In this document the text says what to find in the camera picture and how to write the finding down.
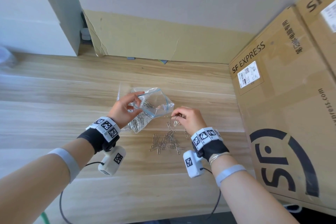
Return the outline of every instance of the black cable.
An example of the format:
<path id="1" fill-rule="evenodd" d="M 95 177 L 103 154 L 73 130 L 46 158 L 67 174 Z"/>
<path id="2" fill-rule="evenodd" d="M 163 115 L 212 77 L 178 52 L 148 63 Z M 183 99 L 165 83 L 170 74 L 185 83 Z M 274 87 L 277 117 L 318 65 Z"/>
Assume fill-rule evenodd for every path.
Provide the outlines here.
<path id="1" fill-rule="evenodd" d="M 210 171 L 209 169 L 207 169 L 207 168 L 205 168 L 205 167 L 201 167 L 201 168 L 200 168 L 200 170 L 203 170 L 203 169 L 205 169 L 206 171 L 212 173 L 212 171 Z M 216 203 L 216 205 L 215 205 L 215 208 L 212 210 L 212 212 L 210 213 L 209 217 L 206 218 L 206 220 L 208 220 L 208 219 L 213 215 L 213 213 L 215 212 L 215 210 L 216 210 L 216 208 L 217 208 L 217 206 L 218 206 L 218 204 L 219 204 L 219 200 L 220 200 L 220 198 L 221 198 L 221 194 L 222 194 L 222 192 L 221 192 L 221 190 L 219 190 L 219 196 L 218 196 L 218 199 L 217 199 L 217 203 Z"/>
<path id="2" fill-rule="evenodd" d="M 92 164 L 102 164 L 102 165 L 104 165 L 103 162 L 99 162 L 99 161 L 97 161 L 97 162 L 91 162 L 91 163 L 88 163 L 88 164 L 86 164 L 85 166 L 89 166 L 89 165 L 92 165 Z M 62 196 L 63 196 L 63 192 L 64 192 L 64 191 L 62 191 L 61 194 L 60 194 L 60 196 L 59 196 L 59 211 L 61 212 L 61 215 L 62 215 L 62 218 L 64 219 L 64 221 L 65 221 L 67 224 L 72 224 L 71 222 L 68 221 L 67 218 L 65 218 L 64 213 L 63 213 L 63 210 L 62 210 Z"/>

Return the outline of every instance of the sf express box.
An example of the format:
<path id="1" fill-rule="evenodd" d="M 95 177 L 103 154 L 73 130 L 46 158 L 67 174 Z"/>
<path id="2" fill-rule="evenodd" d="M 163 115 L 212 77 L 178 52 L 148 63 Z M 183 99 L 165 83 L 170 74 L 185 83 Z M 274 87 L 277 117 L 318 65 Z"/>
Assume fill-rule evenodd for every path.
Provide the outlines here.
<path id="1" fill-rule="evenodd" d="M 336 85 L 296 8 L 229 68 L 258 181 L 280 200 L 336 216 Z"/>
<path id="2" fill-rule="evenodd" d="M 299 0 L 296 5 L 336 74 L 336 0 Z"/>

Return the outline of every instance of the wooden table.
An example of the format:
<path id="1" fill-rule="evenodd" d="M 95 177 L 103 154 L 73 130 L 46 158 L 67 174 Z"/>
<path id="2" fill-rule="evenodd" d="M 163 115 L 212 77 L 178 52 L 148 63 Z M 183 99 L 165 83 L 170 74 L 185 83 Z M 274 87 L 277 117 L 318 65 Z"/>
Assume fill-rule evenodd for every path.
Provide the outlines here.
<path id="1" fill-rule="evenodd" d="M 254 172 L 228 65 L 98 58 L 87 45 L 79 57 L 16 56 L 19 65 L 0 72 L 0 177 L 73 140 L 106 115 L 121 82 L 160 87 L 176 107 L 199 108 L 238 162 Z M 167 121 L 158 118 L 138 134 L 121 134 L 118 145 L 127 156 L 113 177 L 95 165 L 83 169 L 64 192 L 62 205 L 71 222 L 130 223 L 212 211 L 219 189 L 210 173 L 191 179 L 182 154 L 149 152 L 153 134 L 168 131 Z M 176 130 L 181 145 L 191 149 L 184 129 Z M 92 161 L 102 158 L 98 153 Z M 229 208 L 221 198 L 216 212 L 223 211 Z M 46 213 L 51 223 L 63 223 L 58 198 Z"/>

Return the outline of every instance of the small container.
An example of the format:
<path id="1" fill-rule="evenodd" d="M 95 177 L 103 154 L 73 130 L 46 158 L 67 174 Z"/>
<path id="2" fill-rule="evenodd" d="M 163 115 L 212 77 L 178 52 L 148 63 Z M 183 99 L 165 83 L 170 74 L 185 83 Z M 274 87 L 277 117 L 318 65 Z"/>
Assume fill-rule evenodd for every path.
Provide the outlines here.
<path id="1" fill-rule="evenodd" d="M 5 47 L 0 46 L 0 68 L 13 68 L 17 63 L 15 56 Z"/>

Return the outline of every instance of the green cable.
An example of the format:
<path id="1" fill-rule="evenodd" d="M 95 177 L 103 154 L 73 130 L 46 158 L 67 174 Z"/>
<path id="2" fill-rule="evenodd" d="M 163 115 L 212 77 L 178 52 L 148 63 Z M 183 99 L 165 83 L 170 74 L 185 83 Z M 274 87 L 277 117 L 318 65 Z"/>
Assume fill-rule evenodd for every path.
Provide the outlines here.
<path id="1" fill-rule="evenodd" d="M 41 213 L 41 217 L 42 217 L 45 224 L 50 224 L 48 216 L 46 215 L 45 212 Z"/>

